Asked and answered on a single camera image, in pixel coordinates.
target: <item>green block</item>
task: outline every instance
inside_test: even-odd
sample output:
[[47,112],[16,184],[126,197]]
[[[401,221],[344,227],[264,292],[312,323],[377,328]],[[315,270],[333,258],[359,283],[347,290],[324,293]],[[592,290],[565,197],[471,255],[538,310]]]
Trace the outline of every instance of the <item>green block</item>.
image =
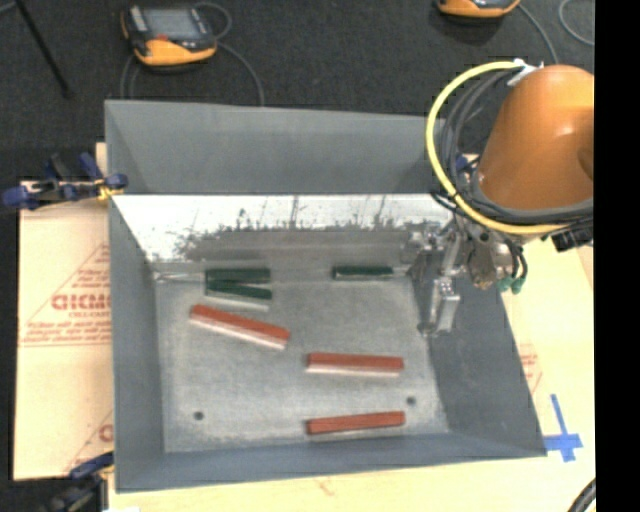
[[273,298],[273,292],[268,288],[245,286],[233,281],[207,282],[206,295],[218,297],[242,297],[258,300],[271,300]]
[[333,267],[331,277],[336,280],[369,281],[393,277],[393,267],[346,265]]
[[268,268],[212,268],[205,271],[207,284],[228,281],[238,284],[265,284],[271,281]]

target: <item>gray tray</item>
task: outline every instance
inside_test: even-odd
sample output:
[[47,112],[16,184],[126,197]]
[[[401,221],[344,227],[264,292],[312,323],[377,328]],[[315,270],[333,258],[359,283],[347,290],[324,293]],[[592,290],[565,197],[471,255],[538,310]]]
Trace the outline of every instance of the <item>gray tray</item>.
[[[424,290],[405,276],[401,247],[412,227],[448,220],[421,195],[423,120],[126,103],[107,102],[110,170],[132,171],[130,191],[110,205],[119,491],[545,454],[495,290],[457,280],[453,331],[418,332]],[[179,180],[162,164],[182,165],[162,143],[163,119],[198,141],[179,144]],[[345,137],[355,149],[327,150]],[[243,169],[258,160],[256,187],[256,169]],[[206,268],[257,263],[272,270],[273,301],[242,314],[289,328],[283,351],[188,320],[191,305],[209,303]],[[390,265],[396,276],[335,282],[336,264]],[[401,355],[406,369],[308,374],[309,351]],[[389,409],[404,410],[406,425],[305,434],[312,417]]]

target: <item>yellow cable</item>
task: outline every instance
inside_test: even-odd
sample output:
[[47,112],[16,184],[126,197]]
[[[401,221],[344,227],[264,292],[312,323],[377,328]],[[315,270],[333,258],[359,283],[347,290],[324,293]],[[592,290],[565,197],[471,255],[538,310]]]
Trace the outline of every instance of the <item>yellow cable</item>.
[[433,167],[433,171],[436,174],[436,177],[442,183],[442,186],[447,191],[447,193],[453,198],[456,204],[460,207],[460,209],[466,213],[469,217],[471,217],[476,222],[488,227],[489,229],[493,229],[495,231],[502,231],[504,233],[510,233],[512,235],[541,235],[544,233],[548,233],[550,231],[555,231],[561,225],[556,224],[538,224],[535,226],[520,226],[515,224],[505,224],[503,222],[498,222],[488,217],[485,217],[481,213],[474,210],[471,206],[469,206],[458,194],[456,187],[451,183],[447,174],[445,173],[442,165],[440,164],[440,160],[438,159],[438,155],[436,152],[435,146],[435,126],[436,120],[438,118],[438,114],[440,113],[440,109],[447,101],[449,96],[455,91],[458,87],[460,87],[464,82],[470,80],[478,75],[483,73],[488,73],[490,71],[496,70],[504,70],[504,69],[515,69],[521,68],[522,64],[511,62],[511,61],[499,61],[499,62],[490,62],[488,64],[482,64],[475,68],[471,68],[468,71],[465,71],[460,76],[456,77],[449,85],[447,85],[442,92],[436,98],[436,101],[431,107],[431,111],[427,117],[427,127],[425,131],[425,139],[427,144],[427,155],[429,155],[429,161],[431,162],[431,166]]

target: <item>blue clamp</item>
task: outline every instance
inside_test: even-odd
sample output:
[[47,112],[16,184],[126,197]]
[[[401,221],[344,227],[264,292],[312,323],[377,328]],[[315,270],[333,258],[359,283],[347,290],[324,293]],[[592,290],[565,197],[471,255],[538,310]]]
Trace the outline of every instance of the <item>blue clamp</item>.
[[69,174],[58,154],[52,155],[44,168],[44,179],[30,187],[19,185],[2,193],[4,206],[15,209],[35,210],[43,206],[67,201],[79,201],[92,197],[106,198],[123,190],[129,180],[125,174],[112,174],[106,178],[89,153],[78,158],[80,167],[89,178],[88,183],[67,183],[62,175]]

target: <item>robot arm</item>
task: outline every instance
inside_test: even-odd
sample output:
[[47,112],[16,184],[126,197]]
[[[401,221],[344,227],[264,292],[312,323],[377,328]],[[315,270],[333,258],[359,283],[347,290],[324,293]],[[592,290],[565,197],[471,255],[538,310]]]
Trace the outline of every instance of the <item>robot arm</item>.
[[[451,280],[457,275],[466,274],[481,289],[495,284],[518,293],[527,276],[527,242],[551,237],[563,251],[592,241],[594,77],[553,65],[528,68],[513,80],[523,68],[520,61],[496,62],[463,73],[442,91],[427,118],[427,154],[440,184],[433,195],[453,213],[447,230],[424,237],[431,240],[424,246],[430,263],[439,268],[427,332],[451,328],[456,304]],[[515,86],[484,149],[467,157],[459,144],[462,127],[479,99],[509,78]],[[462,85],[464,92],[454,95]],[[443,123],[445,104],[449,118]],[[442,128],[436,134],[438,121]],[[437,260],[434,247],[445,248]],[[424,265],[423,256],[414,270]]]

